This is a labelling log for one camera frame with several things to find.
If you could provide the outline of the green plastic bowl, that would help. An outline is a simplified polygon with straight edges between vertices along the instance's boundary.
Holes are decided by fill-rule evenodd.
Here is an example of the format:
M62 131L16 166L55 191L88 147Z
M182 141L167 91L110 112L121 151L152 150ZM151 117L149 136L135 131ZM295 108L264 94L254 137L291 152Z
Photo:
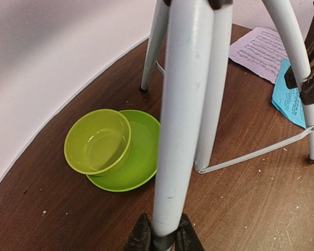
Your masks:
M64 156L80 174L106 176L123 167L131 140L131 125L122 113L98 109L72 125L65 138Z

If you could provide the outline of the blue sheet music page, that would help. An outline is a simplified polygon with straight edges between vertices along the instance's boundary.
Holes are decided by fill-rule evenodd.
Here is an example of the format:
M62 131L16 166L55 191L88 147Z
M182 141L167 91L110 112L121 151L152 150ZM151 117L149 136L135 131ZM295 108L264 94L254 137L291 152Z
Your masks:
M289 67L290 62L287 59L282 59L272 94L272 104L290 122L306 128L299 90L297 88L288 89L285 83L284 76Z

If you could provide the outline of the green plastic plate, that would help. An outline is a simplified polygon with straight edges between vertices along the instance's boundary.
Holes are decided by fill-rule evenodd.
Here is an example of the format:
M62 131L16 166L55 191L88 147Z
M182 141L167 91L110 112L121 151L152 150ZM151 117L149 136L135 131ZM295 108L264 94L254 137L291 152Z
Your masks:
M147 183L157 169L160 123L152 115L140 110L122 110L132 128L132 143L129 157L115 173L107 176L87 178L96 187L111 191L125 192Z

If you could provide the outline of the purple sheet music page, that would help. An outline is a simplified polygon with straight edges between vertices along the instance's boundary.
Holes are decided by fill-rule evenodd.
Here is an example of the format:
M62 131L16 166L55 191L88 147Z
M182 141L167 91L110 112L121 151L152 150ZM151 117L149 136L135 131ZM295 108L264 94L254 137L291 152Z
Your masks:
M275 84L288 56L278 32L256 27L230 46L229 59Z

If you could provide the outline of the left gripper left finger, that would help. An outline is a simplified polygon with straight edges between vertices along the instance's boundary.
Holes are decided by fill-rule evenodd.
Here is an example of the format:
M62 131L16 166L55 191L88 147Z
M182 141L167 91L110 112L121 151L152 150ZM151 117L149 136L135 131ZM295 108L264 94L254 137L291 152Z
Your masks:
M152 251L152 225L146 213L141 214L127 239L125 251Z

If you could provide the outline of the white music stand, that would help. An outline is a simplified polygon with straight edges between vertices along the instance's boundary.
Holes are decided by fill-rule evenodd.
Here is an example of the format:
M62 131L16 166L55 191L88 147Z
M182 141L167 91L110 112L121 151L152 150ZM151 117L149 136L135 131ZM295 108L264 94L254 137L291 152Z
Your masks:
M307 128L264 149L209 166L225 87L233 1L157 1L140 90L149 88L166 44L152 244L170 250L192 170L208 173L309 139L314 162L314 104L303 104Z

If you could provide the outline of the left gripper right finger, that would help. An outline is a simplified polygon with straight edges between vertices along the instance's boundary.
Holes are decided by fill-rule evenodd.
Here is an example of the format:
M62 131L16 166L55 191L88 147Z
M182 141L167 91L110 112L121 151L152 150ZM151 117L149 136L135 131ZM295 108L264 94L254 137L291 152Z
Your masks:
M204 251L204 248L188 218L183 213L175 235L175 250Z

